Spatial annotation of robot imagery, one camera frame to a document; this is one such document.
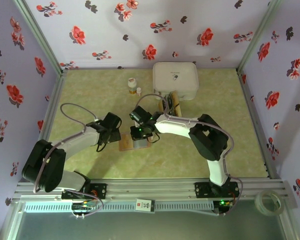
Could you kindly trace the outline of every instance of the tape roll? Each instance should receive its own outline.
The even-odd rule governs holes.
[[[282,198],[273,190],[259,192],[255,196],[254,204],[256,209],[266,216],[277,216],[284,211]]]

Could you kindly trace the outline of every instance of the white plastic container lid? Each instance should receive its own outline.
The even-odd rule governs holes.
[[[153,65],[153,88],[159,92],[193,93],[199,88],[197,67],[192,62],[157,62]]]

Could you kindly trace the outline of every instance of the wire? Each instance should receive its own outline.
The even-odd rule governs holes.
[[[40,178],[41,178],[41,176],[42,176],[42,173],[43,173],[43,171],[44,171],[44,169],[45,169],[45,166],[47,165],[47,161],[48,161],[50,155],[52,154],[52,152],[53,152],[57,147],[59,147],[61,144],[66,143],[66,142],[68,142],[69,140],[74,139],[74,138],[76,138],[76,137],[78,137],[78,136],[81,136],[81,135],[84,134],[84,133],[86,132],[86,130],[87,130],[87,126],[86,126],[83,122],[81,122],[81,121],[79,121],[79,120],[76,120],[76,119],[74,119],[74,118],[68,116],[67,114],[65,114],[65,112],[64,112],[63,109],[62,109],[63,106],[65,106],[65,105],[73,105],[73,106],[77,106],[77,107],[79,107],[79,108],[82,108],[83,110],[86,110],[87,112],[89,112],[89,113],[91,113],[91,114],[93,115],[94,121],[98,121],[97,116],[96,116],[92,111],[86,109],[86,108],[83,107],[83,106],[80,106],[80,105],[75,104],[75,103],[70,103],[70,102],[66,102],[66,103],[63,103],[63,104],[60,105],[60,111],[61,111],[61,113],[62,113],[66,118],[68,118],[68,119],[70,119],[70,120],[72,120],[72,121],[74,121],[74,122],[76,122],[76,123],[81,124],[81,125],[83,126],[83,130],[82,130],[81,132],[78,132],[78,133],[76,133],[76,134],[74,134],[74,135],[71,135],[71,136],[69,136],[69,137],[67,137],[67,138],[65,138],[65,139],[63,139],[63,140],[61,140],[60,142],[58,142],[56,145],[54,145],[54,146],[48,151],[48,153],[45,155],[45,157],[44,157],[44,159],[43,159],[42,165],[41,165],[41,167],[40,167],[40,170],[39,170],[38,175],[37,175],[37,177],[36,177],[36,179],[35,179],[35,182],[34,182],[33,193],[35,193],[35,194],[36,194],[37,192],[39,192],[39,190],[40,190],[40,188],[38,188],[39,181],[40,181]]]
[[[232,202],[234,203],[236,200],[236,195],[232,191],[229,191],[229,193],[232,195],[232,197],[233,197]]]
[[[71,189],[64,189],[68,192],[71,192],[71,193],[74,193],[74,194],[80,194],[80,195],[84,195],[84,196],[87,196],[87,197],[91,197],[91,198],[94,198],[96,200],[99,200],[100,203],[101,203],[101,206],[99,208],[97,208],[95,211],[92,211],[92,212],[89,212],[89,213],[86,213],[86,214],[83,214],[82,215],[79,215],[79,214],[74,214],[74,212],[72,211],[72,214],[76,217],[76,218],[81,218],[81,219],[84,219],[85,217],[88,217],[92,214],[95,214],[96,212],[99,212],[104,206],[104,202],[98,197],[98,196],[95,196],[95,195],[92,195],[92,194],[88,194],[88,193],[84,193],[84,192],[80,192],[80,191],[74,191],[74,190],[71,190]]]
[[[223,134],[225,134],[225,135],[228,137],[228,139],[229,139],[230,142],[231,142],[231,147],[230,147],[230,148],[224,153],[224,155],[222,156],[223,170],[224,170],[224,172],[225,172],[225,175],[226,175],[228,178],[237,180],[237,181],[239,181],[240,184],[241,184],[241,189],[240,189],[240,193],[239,193],[238,198],[236,199],[234,205],[233,205],[233,206],[230,208],[230,210],[226,213],[226,214],[229,214],[229,213],[234,209],[234,207],[238,204],[238,201],[239,201],[239,199],[240,199],[240,197],[241,197],[241,194],[242,194],[242,191],[243,191],[243,189],[244,189],[244,183],[242,182],[242,180],[241,180],[240,178],[238,178],[238,177],[231,176],[231,175],[228,174],[228,172],[227,172],[227,167],[226,167],[226,156],[227,156],[227,155],[234,149],[234,147],[235,147],[235,141],[234,141],[233,137],[232,137],[227,131],[223,130],[221,127],[215,126],[215,125],[213,125],[213,124],[206,123],[206,122],[202,122],[202,121],[197,121],[197,120],[192,120],[192,119],[190,119],[190,118],[185,118],[185,117],[174,117],[174,116],[168,115],[168,114],[167,114],[167,111],[168,111],[168,101],[167,101],[163,96],[158,95],[158,94],[155,94],[155,93],[150,93],[150,94],[146,94],[146,95],[142,96],[142,97],[138,100],[138,102],[136,103],[135,107],[137,107],[137,106],[139,105],[140,101],[141,101],[143,98],[148,97],[148,96],[156,96],[156,97],[161,98],[161,99],[164,101],[164,103],[165,103],[165,109],[164,109],[164,111],[163,111],[163,114],[164,114],[164,116],[165,116],[166,118],[168,118],[168,120],[169,120],[169,119],[171,119],[171,120],[174,119],[174,120],[184,121],[184,122],[186,122],[186,123],[188,123],[188,124],[191,124],[191,123],[192,123],[192,124],[201,124],[201,125],[203,125],[203,126],[208,126],[208,127],[210,127],[210,128],[216,129],[216,130],[222,132]]]
[[[225,175],[227,175],[227,176],[228,176],[229,178],[231,178],[231,179],[234,179],[234,180],[239,181],[240,184],[241,184],[241,188],[240,188],[240,192],[239,192],[238,198],[236,199],[236,201],[235,201],[235,203],[233,204],[233,206],[229,209],[229,211],[227,211],[227,212],[225,213],[226,215],[228,215],[228,214],[231,213],[231,211],[233,211],[234,208],[237,206],[238,201],[239,201],[239,199],[240,199],[240,197],[241,197],[242,191],[244,190],[244,183],[242,182],[242,180],[241,180],[240,178],[231,176],[231,175],[228,173],[228,171],[227,171],[227,166],[226,166],[226,158],[223,157],[222,160],[223,160],[223,170],[224,170],[224,172],[225,172]]]
[[[121,124],[122,124],[122,120],[120,118],[120,125],[116,129],[119,129],[121,127]]]
[[[149,143],[151,143],[151,144],[154,144],[154,143],[158,142],[158,141],[160,140],[160,136],[159,136],[158,133],[156,133],[156,132],[155,132],[155,135],[158,137],[157,140],[155,140],[155,141],[149,141],[148,138],[146,138],[146,140],[147,140]]]
[[[103,149],[105,149],[105,147],[107,146],[107,143],[105,143],[104,145],[103,145],[103,147],[99,150],[99,147],[100,147],[101,145],[100,144],[98,144],[98,147],[96,148],[96,152],[97,153],[100,153]]]

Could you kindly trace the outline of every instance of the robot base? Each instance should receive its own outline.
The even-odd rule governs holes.
[[[238,183],[230,181],[226,184],[226,187],[220,187],[211,182],[196,182],[194,184],[195,196],[197,199],[206,198],[231,198],[239,196]]]

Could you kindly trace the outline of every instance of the white container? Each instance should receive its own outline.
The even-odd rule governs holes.
[[[136,94],[140,97],[141,96],[141,87],[136,88]]]
[[[194,99],[199,89],[197,67],[192,62],[157,62],[152,78],[153,93],[165,96],[176,91],[180,101]]]
[[[129,93],[135,95],[137,92],[137,81],[132,77],[128,79]]]

